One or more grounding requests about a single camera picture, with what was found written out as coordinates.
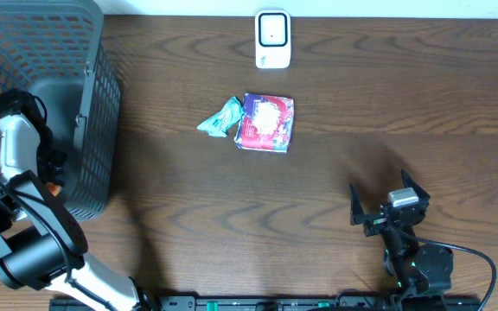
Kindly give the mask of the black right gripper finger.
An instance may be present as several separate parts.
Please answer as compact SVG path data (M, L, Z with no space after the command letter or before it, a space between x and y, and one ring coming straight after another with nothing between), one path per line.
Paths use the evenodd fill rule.
M365 213L363 212L361 201L352 183L350 188L350 225L360 225L365 221Z
M429 200L430 195L404 170L401 170L401 178L405 187L411 188L419 200Z

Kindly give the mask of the purple red tissue pack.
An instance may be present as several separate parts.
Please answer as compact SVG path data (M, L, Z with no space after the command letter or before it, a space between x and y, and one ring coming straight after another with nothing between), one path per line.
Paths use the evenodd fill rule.
M294 117L293 98L246 93L234 141L240 149L286 153Z

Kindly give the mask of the green wet wipes packet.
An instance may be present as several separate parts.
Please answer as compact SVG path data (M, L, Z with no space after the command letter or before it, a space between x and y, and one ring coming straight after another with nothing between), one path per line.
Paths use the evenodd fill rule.
M242 105L237 97L231 97L212 117L197 126L197 130L207 132L209 136L227 137L227 131L240 121L243 116Z

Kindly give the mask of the orange Kleenex tissue pack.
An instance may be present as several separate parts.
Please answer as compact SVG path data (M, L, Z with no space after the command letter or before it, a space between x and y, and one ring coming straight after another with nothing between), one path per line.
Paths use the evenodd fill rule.
M54 184L52 182L48 182L46 184L46 188L53 196L58 196L62 190L62 186L58 184Z

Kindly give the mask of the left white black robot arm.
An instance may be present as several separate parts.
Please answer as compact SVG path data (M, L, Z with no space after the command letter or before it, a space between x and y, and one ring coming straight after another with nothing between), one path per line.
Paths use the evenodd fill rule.
M67 154L54 148L42 100L0 93L0 281L68 295L93 310L159 310L132 278L88 251L78 221L55 195Z

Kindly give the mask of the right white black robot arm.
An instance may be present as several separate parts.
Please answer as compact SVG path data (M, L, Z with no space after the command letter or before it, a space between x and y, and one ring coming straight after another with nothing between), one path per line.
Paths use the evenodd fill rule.
M425 219L431 196L405 170L404 187L388 194L375 214L366 214L355 187L350 188L350 224L362 225L367 237L380 235L385 245L384 265L397 278L393 302L441 296L451 288L453 253L446 246L418 241L413 227Z

